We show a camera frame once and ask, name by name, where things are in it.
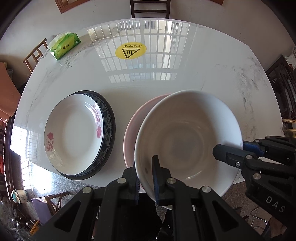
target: green tissue package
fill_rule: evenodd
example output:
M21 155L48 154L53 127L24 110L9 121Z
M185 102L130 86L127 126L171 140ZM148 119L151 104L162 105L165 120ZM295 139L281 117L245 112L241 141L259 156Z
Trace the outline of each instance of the green tissue package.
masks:
M65 33L56 36L49 44L49 49L51 54L59 60L63 57L69 50L74 48L81 41L77 34Z

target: yellow warning sticker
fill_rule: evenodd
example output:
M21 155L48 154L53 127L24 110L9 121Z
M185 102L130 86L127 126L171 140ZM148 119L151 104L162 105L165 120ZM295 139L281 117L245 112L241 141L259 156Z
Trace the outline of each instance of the yellow warning sticker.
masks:
M132 59L138 58L146 53L146 46L138 42L125 43L117 48L115 54L118 58Z

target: white plate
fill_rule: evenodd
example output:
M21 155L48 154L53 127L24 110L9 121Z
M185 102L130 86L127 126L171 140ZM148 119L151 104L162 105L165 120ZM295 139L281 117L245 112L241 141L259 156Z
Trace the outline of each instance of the white plate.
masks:
M44 146L50 163L66 175L83 172L99 153L103 130L101 110L91 97L66 97L53 109L45 126Z
M187 186L210 186L222 196L238 169L217 161L217 144L242 149L238 122L221 100L200 91L180 91L156 104L144 119L135 146L135 166L147 194L155 200L151 158Z

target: white marble table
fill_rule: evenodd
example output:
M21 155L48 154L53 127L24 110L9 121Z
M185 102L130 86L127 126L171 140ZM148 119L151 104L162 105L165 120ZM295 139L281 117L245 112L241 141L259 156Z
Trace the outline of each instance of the white marble table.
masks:
M81 43L59 61L48 53L34 69L21 97L11 149L57 173L47 159L44 128L53 108L79 90L92 90L110 103L116 120L113 151L105 166L83 182L106 186L121 177L127 124L146 101L179 90L211 93L236 116L243 139L282 136L282 121L270 82L244 43L198 24L165 19L127 19L77 32ZM123 60L115 50L141 42L146 53Z

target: white lettering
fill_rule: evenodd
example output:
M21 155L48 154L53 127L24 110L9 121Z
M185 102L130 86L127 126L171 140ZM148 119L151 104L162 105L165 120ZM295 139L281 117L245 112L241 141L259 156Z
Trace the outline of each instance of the white lettering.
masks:
M278 204L279 202L276 202L275 204L273 204L272 205L272 207L274 206L275 208L277 208L277 204Z
M286 208L285 206L281 206L281 209L279 210L279 212L282 213L285 208Z
M266 199L265 202L270 203L271 201L272 201L272 197L271 196L268 196L268 198Z

